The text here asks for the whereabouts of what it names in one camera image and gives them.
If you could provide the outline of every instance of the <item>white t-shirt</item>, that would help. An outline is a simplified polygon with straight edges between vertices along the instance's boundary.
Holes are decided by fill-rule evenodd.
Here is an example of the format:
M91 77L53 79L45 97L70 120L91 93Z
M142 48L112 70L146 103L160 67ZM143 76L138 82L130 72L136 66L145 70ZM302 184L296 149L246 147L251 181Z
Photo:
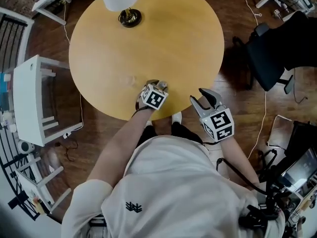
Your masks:
M158 136L133 153L112 188L89 180L75 188L62 223L62 238L282 237L283 214L264 234L239 227L254 194L222 177L199 143ZM106 228L88 222L103 214Z

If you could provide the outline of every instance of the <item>shoe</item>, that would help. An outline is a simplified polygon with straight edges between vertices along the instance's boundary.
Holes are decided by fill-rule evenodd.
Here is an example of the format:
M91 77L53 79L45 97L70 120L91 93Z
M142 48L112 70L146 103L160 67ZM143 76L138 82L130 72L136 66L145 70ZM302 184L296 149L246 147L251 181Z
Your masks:
M145 128L146 128L147 126L153 126L152 121L147 121L147 123L145 124Z
M178 112L172 115L172 124L175 122L179 122L179 124L182 124L182 112Z

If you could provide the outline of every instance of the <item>black pants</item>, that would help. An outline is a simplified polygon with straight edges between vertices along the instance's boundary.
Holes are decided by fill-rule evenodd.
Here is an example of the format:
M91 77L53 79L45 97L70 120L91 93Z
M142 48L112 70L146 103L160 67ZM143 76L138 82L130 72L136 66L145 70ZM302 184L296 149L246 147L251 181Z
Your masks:
M148 139L155 136L157 136L157 133L155 132L154 127L146 126L142 133L142 136L140 137L137 147ZM181 125L179 122L174 122L172 124L172 136L183 137L201 144L203 143L203 141L197 134L191 132L188 128L186 128L184 125Z

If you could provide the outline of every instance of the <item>logo on shirt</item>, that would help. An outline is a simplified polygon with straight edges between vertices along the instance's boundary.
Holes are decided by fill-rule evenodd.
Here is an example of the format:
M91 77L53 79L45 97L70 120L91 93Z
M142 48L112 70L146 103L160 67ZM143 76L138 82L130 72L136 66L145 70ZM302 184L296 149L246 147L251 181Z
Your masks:
M142 205L139 204L132 204L131 202L125 202L125 208L128 209L130 212L135 211L136 213L142 212Z

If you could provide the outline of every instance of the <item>round wooden table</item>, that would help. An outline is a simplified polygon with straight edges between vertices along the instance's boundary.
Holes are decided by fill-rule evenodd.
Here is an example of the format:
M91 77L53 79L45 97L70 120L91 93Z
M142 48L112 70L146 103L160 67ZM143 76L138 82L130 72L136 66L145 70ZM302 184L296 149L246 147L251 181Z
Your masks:
M137 94L149 79L168 83L169 96L152 119L191 105L198 88L210 88L219 72L224 40L205 0L138 0L142 22L125 28L120 12L95 0L72 34L69 65L83 97L101 112L129 120Z

